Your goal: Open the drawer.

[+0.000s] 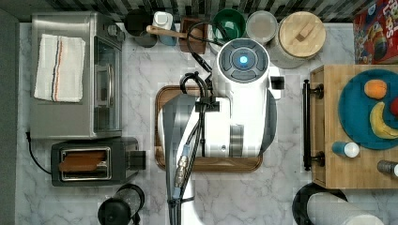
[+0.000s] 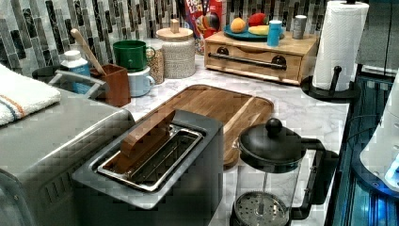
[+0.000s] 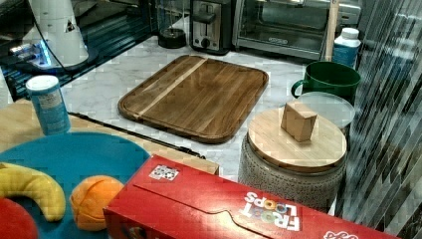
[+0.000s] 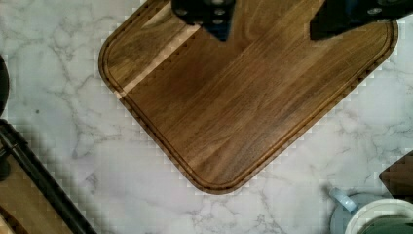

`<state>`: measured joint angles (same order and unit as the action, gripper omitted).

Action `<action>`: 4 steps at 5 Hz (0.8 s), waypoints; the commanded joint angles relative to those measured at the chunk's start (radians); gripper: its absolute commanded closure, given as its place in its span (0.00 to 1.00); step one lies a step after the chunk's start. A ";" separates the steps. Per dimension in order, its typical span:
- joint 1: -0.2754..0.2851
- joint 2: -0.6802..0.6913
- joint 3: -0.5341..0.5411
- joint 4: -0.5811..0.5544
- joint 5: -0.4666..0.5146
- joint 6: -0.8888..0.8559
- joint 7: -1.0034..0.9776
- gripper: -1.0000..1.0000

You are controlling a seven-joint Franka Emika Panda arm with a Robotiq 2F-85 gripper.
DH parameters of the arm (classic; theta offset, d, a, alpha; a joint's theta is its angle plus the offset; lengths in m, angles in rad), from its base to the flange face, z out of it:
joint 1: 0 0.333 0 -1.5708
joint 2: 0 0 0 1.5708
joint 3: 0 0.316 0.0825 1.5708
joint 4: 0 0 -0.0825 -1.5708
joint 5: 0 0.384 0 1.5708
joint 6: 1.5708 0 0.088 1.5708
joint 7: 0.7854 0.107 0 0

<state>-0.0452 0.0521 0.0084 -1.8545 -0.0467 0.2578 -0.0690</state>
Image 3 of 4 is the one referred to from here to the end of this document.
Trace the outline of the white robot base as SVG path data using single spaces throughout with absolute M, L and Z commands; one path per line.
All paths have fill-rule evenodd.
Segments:
M 9 53 L 39 73 L 75 73 L 90 61 L 71 0 L 27 0 L 33 26 Z

